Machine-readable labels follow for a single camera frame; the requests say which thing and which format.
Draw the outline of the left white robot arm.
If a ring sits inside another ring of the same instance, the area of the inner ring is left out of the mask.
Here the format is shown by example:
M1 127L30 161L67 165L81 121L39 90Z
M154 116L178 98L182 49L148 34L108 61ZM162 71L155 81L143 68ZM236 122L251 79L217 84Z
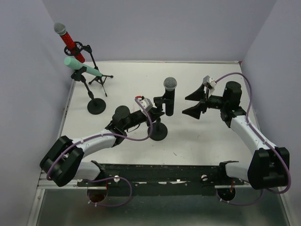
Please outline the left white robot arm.
M112 120L101 132L89 137L70 139L59 137L40 162L46 179L54 181L58 187L67 185L71 180L100 179L102 167L94 162L82 162L82 159L102 149L115 147L127 138L126 131L142 123L148 126L164 112L150 107L146 112L140 109L131 113L127 106L119 106Z

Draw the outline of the red microphone silver head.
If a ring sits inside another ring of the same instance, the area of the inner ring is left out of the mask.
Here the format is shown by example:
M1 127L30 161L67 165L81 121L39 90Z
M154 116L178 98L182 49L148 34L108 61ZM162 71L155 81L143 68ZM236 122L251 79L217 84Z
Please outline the red microphone silver head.
M54 31L61 37L63 42L66 45L66 54L68 56L73 56L75 57L78 61L81 63L85 62L85 58L79 51L79 48L77 47L76 43L73 41L71 36L66 30L66 27L62 23L55 23L54 24Z

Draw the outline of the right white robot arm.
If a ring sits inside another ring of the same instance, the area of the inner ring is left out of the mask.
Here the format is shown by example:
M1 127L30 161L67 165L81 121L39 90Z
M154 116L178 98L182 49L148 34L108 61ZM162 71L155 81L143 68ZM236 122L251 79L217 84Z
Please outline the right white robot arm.
M182 113L199 119L208 108L220 110L222 121L241 138L253 155L249 164L238 161L221 162L221 174L241 179L255 190L288 186L289 152L286 148L267 141L247 117L246 111L240 106L241 85L235 81L227 82L221 97L211 95L212 89L212 85L206 87L202 84L188 95L185 100L196 101L197 105Z

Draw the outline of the teal toy microphone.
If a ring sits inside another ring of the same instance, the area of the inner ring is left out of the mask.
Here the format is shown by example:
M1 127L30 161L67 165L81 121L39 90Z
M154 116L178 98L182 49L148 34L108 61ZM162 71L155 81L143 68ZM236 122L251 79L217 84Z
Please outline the teal toy microphone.
M99 76L99 77L103 76L103 74L101 72L99 72L97 69L92 68L84 63L81 63L80 61L78 61L77 59L72 58L72 57L66 57L64 59L64 64L73 70L79 70L82 67L85 67L86 73L94 75L94 76Z

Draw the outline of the black tripod shock-mount stand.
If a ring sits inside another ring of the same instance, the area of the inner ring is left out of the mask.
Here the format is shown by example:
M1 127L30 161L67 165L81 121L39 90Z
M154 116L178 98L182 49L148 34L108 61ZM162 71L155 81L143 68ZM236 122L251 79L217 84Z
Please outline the black tripod shock-mount stand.
M79 55L81 54L82 51L86 51L87 53L90 54L90 57L94 64L94 67L88 66L88 65L80 62L76 58L73 58L73 57L79 57ZM64 48L64 53L67 56L64 60L65 65L67 67L73 69L75 72L86 72L88 74L93 75L95 78L92 79L89 82L89 84L91 85L94 81L101 84L101 86L104 90L105 96L107 97L108 95L105 91L104 83L106 82L107 78L113 78L113 75L104 75L99 71L98 66L96 65L96 62L94 60L94 57L92 54L92 48L90 47L90 45L83 45L81 42L76 41L75 47L70 49L66 46Z

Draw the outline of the black glitter microphone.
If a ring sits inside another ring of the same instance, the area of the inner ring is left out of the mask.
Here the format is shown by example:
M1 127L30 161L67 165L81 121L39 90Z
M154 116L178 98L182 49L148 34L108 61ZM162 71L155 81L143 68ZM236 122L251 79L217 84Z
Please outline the black glitter microphone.
M165 112L167 116L172 116L174 114L174 97L177 81L174 77L167 77L163 82L163 86L165 88L163 95L166 105Z

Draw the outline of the black round-base clip stand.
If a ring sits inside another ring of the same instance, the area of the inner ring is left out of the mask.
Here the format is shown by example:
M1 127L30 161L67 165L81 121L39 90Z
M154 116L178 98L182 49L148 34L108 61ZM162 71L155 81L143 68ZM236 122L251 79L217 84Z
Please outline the black round-base clip stand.
M101 114L106 109L106 103L101 98L94 98L94 94L89 89L89 87L87 85L87 82L86 82L86 78L83 75L83 73L85 73L85 72L86 72L86 68L82 67L79 70L75 70L73 72L73 74L71 75L71 78L74 81L80 81L80 82L82 82L85 85L85 87L87 89L88 96L90 98L90 101L87 104L87 110L88 110L88 112L90 114L93 114L93 115Z

